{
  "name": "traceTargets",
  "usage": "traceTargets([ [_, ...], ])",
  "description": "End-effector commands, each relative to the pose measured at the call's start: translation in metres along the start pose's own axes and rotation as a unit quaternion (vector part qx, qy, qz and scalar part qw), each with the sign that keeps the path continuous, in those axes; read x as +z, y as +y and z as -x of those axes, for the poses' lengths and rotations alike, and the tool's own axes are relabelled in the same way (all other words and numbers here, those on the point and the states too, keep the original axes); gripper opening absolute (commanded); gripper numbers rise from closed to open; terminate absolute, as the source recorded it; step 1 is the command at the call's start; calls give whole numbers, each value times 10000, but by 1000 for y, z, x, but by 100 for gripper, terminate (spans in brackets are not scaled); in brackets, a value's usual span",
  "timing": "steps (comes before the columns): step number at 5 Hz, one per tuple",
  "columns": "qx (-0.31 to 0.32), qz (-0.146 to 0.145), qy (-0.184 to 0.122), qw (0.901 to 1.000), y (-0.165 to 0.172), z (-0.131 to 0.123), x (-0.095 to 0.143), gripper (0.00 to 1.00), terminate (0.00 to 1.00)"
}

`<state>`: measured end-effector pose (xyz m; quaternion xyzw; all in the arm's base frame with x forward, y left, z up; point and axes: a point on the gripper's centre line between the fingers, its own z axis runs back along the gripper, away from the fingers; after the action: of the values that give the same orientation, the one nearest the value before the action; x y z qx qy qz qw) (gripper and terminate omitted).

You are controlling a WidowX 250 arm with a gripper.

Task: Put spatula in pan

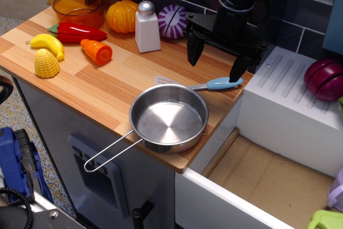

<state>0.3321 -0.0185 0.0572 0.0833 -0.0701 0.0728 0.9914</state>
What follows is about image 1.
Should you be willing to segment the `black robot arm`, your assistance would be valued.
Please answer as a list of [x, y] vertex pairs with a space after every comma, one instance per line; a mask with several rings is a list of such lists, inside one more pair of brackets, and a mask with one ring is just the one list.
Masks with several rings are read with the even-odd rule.
[[270, 8], [269, 0], [218, 0], [220, 9], [216, 14], [189, 12], [183, 33], [187, 38], [187, 57], [196, 65], [204, 46], [210, 45], [235, 56], [236, 60], [229, 75], [231, 83], [237, 82], [248, 67], [258, 65], [268, 49], [249, 24], [259, 25], [253, 20], [252, 12], [257, 3], [263, 2]]

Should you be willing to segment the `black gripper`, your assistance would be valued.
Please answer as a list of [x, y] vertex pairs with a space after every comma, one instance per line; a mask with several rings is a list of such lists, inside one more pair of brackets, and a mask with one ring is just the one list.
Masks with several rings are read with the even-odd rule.
[[249, 28], [244, 14], [221, 8], [216, 14], [189, 12], [185, 17], [188, 62], [196, 65], [205, 44], [227, 52], [237, 57], [230, 71], [231, 83], [238, 81], [250, 65], [258, 65], [268, 49], [268, 44]]

